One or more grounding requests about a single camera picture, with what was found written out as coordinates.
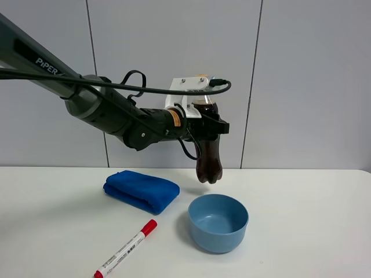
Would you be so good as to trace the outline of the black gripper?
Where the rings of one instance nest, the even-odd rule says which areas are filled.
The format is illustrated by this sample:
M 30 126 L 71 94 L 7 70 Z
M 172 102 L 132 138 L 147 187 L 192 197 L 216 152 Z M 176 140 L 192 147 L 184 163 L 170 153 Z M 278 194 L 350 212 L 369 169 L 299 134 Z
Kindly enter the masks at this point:
M 187 119 L 185 135 L 182 136 L 186 141 L 215 141 L 222 134 L 228 134 L 230 124 L 222 120 L 219 115 L 207 116 L 202 114 L 201 118 Z

